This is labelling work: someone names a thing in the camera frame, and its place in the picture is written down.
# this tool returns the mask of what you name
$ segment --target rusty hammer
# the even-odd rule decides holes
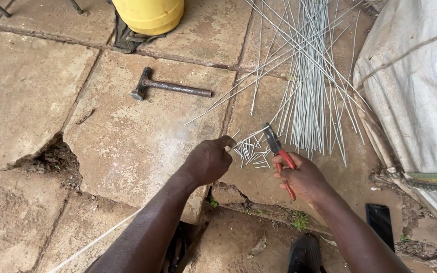
[[[149,67],[145,67],[143,70],[143,73],[141,74],[141,78],[139,79],[139,83],[137,83],[136,89],[131,91],[130,95],[131,97],[137,99],[138,101],[142,101],[144,99],[144,90],[147,87],[154,87],[159,89],[165,89],[170,91],[177,91],[182,93],[187,93],[191,95],[197,95],[202,97],[211,97],[212,91],[210,90],[204,90],[200,88],[193,88],[188,86],[183,86],[179,84],[170,84],[170,83],[163,83],[163,82],[157,82],[150,80],[153,70]]]

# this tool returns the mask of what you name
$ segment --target smartphone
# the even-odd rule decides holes
[[[390,249],[395,252],[389,207],[377,204],[367,204],[366,210],[367,224],[371,226]]]

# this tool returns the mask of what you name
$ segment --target yellow jerrycan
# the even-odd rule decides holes
[[[112,0],[129,28],[148,36],[167,33],[183,16],[184,0]]]

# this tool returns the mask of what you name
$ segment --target person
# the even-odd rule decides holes
[[[86,272],[160,272],[188,197],[197,187],[217,181],[228,171],[232,156],[225,147],[235,144],[226,135],[200,143]],[[295,152],[289,152],[289,155],[296,169],[283,169],[274,177],[287,180],[297,196],[318,210],[351,272],[411,272],[377,233],[352,211],[316,165]],[[286,166],[281,156],[275,156],[272,162]],[[313,236],[306,234],[294,242],[288,272],[318,273],[320,265],[319,244]]]

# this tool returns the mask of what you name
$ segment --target green plant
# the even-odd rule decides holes
[[[295,211],[293,214],[293,226],[298,230],[306,229],[309,224],[308,215],[302,211]]]
[[[401,242],[403,243],[407,243],[409,242],[411,239],[409,239],[408,237],[406,237],[404,234],[401,235]]]
[[[209,201],[210,201],[210,205],[212,205],[213,208],[216,208],[219,206],[219,203],[217,201],[215,201],[213,197],[210,197]]]

